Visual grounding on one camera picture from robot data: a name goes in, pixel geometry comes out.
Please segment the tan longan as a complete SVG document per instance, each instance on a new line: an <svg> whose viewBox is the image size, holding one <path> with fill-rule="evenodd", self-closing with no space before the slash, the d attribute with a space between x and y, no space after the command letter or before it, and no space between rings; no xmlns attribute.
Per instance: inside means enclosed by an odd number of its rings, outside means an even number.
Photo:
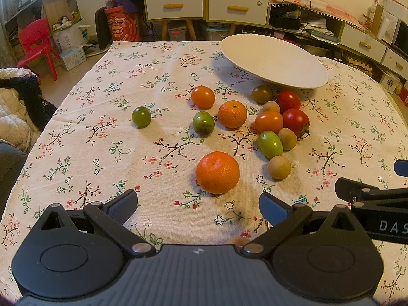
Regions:
<svg viewBox="0 0 408 306"><path fill-rule="evenodd" d="M276 113L280 113L279 104L276 101L267 101L262 108L263 112L266 111L274 111Z"/></svg>
<svg viewBox="0 0 408 306"><path fill-rule="evenodd" d="M283 149L285 151L291 151L297 145L296 134L288 128L282 128L278 132L278 137L281 140Z"/></svg>
<svg viewBox="0 0 408 306"><path fill-rule="evenodd" d="M270 159L267 172L274 180L283 180L290 175L292 165L284 156L275 156Z"/></svg>

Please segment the large front orange mandarin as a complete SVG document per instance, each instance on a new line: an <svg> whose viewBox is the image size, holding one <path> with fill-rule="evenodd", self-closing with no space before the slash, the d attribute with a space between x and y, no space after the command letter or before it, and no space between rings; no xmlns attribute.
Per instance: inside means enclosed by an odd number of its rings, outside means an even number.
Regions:
<svg viewBox="0 0 408 306"><path fill-rule="evenodd" d="M239 164L227 153L221 151L208 153L197 164L196 181L210 194L225 194L231 191L239 180Z"/></svg>

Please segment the low white drawer console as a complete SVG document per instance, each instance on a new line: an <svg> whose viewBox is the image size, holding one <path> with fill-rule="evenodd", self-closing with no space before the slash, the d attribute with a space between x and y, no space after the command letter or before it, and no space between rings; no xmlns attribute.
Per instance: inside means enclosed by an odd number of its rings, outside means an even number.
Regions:
<svg viewBox="0 0 408 306"><path fill-rule="evenodd" d="M322 19L325 20L325 29L332 32L332 36L323 38L320 35L311 35L310 30L303 28L304 24L310 25L313 21ZM274 30L308 38L316 44L339 46L343 50L375 61L399 77L407 79L407 58L358 23L294 3L272 2L270 25Z"/></svg>

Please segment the bright green oval tomato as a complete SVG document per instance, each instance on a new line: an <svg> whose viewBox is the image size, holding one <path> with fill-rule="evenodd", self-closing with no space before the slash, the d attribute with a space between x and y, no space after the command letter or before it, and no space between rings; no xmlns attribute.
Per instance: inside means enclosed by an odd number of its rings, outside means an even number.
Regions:
<svg viewBox="0 0 408 306"><path fill-rule="evenodd" d="M262 132L257 138L257 145L268 159L281 156L284 151L282 141L273 131Z"/></svg>

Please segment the red tomato with stem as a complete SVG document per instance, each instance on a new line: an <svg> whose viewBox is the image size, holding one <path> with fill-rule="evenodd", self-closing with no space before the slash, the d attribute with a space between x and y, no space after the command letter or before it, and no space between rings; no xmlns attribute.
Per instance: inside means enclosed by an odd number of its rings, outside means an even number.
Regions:
<svg viewBox="0 0 408 306"><path fill-rule="evenodd" d="M284 128L290 129L294 134L302 139L305 135L310 135L310 120L303 111L296 108L289 108L282 114Z"/></svg>

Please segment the tan longan front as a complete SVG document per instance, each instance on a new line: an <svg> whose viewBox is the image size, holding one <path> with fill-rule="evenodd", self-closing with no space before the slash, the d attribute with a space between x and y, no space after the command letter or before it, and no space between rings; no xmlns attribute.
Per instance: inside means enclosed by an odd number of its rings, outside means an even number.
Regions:
<svg viewBox="0 0 408 306"><path fill-rule="evenodd" d="M284 156L275 156L270 159L267 172L274 180L283 180L290 175L292 165Z"/></svg>

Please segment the yellow white drawer cabinet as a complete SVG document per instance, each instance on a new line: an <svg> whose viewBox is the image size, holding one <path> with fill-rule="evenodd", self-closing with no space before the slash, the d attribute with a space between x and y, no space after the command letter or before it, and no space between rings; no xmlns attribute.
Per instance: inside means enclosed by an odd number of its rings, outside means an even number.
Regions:
<svg viewBox="0 0 408 306"><path fill-rule="evenodd" d="M144 0L147 21L162 23L161 40L166 41L169 23L185 21L190 38L196 39L195 21L228 23L229 35L241 26L270 28L269 0Z"/></svg>

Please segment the white fluted fruit plate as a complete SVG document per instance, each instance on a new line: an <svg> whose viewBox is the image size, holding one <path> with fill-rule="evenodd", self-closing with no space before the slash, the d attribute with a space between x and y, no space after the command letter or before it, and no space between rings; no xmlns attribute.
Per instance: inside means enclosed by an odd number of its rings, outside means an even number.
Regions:
<svg viewBox="0 0 408 306"><path fill-rule="evenodd" d="M239 34L221 41L222 54L260 80L300 89L316 89L328 81L323 64L290 42L256 34Z"/></svg>

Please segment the small dark green tomato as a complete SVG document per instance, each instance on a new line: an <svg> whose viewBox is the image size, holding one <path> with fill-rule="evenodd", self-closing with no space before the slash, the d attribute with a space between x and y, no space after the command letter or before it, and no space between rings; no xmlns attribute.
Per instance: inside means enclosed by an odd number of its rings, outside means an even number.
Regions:
<svg viewBox="0 0 408 306"><path fill-rule="evenodd" d="M151 123L151 112L145 106L137 107L132 113L132 122L139 128L145 128Z"/></svg>

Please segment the orange red printed bag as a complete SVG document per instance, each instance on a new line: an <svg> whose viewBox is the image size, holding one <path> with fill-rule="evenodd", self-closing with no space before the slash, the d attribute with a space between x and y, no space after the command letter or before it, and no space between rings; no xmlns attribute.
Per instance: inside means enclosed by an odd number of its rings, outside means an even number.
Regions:
<svg viewBox="0 0 408 306"><path fill-rule="evenodd" d="M138 13L128 13L123 6L105 8L111 38L114 41L139 42L142 40Z"/></svg>

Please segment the orange tomato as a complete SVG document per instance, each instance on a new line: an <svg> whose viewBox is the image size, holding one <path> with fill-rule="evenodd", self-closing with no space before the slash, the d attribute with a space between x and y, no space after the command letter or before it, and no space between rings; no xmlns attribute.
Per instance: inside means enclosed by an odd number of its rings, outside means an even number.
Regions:
<svg viewBox="0 0 408 306"><path fill-rule="evenodd" d="M264 131L278 133L283 128L283 124L282 115L275 111L264 111L254 121L254 127L258 133L263 133Z"/></svg>
<svg viewBox="0 0 408 306"><path fill-rule="evenodd" d="M191 99L198 108L208 109L215 103L215 94L206 86L198 86L192 90Z"/></svg>

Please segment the red plastic chair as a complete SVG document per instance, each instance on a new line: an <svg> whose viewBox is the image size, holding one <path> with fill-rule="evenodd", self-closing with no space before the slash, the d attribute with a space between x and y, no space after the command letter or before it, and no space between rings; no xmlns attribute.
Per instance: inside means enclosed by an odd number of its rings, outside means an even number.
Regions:
<svg viewBox="0 0 408 306"><path fill-rule="evenodd" d="M61 59L61 57L51 44L47 18L38 19L26 26L19 33L19 41L25 52L25 57L17 63L17 68L23 68L32 60L43 55L48 62L53 80L56 81L58 76L51 55L56 56L58 59Z"/></svg>

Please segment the brownish olive tomato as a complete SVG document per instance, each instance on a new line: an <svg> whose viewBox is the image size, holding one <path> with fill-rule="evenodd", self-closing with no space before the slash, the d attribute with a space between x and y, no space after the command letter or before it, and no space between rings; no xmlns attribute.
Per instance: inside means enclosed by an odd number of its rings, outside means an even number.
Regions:
<svg viewBox="0 0 408 306"><path fill-rule="evenodd" d="M268 85L259 85L252 90L251 97L257 104L264 105L272 101L273 93Z"/></svg>

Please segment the white tissue box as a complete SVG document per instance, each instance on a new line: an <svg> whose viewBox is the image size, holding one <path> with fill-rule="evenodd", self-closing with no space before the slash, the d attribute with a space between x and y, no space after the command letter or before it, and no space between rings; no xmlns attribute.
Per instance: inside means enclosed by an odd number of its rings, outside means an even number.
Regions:
<svg viewBox="0 0 408 306"><path fill-rule="evenodd" d="M86 61L86 55L83 47L77 46L70 48L59 54L63 67L69 71Z"/></svg>

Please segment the floral tablecloth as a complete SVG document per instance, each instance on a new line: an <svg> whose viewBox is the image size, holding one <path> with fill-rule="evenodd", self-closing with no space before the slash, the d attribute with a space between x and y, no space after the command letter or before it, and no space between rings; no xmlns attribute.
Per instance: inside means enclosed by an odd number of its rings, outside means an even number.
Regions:
<svg viewBox="0 0 408 306"><path fill-rule="evenodd" d="M81 209L132 189L138 209L126 226L160 248L256 238L270 227L258 208L264 191L327 211L337 203L340 177L381 189L407 186L393 169L407 158L407 126L392 98L359 70L318 60L327 84L297 93L310 135L286 153L289 177L275 181L253 129L261 106L251 93L260 81L224 57L219 42L115 42L61 103L10 194L1 219L1 295L20 297L12 258L52 203ZM198 86L214 92L212 108L193 103ZM230 100L246 107L239 129L226 128L218 117ZM151 123L141 129L131 117L139 106L151 112ZM192 126L199 111L215 122L207 137ZM238 184L221 195L196 181L197 164L214 151L229 154L240 168Z"/></svg>

